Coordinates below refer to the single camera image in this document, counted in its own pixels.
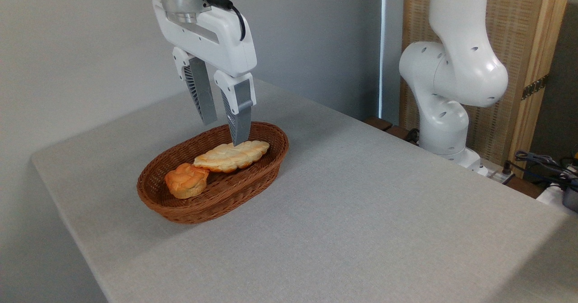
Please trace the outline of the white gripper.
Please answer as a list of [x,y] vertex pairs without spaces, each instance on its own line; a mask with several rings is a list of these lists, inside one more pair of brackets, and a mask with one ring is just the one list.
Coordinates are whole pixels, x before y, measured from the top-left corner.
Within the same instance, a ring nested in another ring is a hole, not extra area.
[[206,62],[219,69],[214,81],[221,89],[233,145],[246,142],[256,104],[254,80],[248,72],[257,64],[247,21],[228,0],[152,1],[165,39],[175,46],[172,56],[179,77],[203,124],[218,119]]

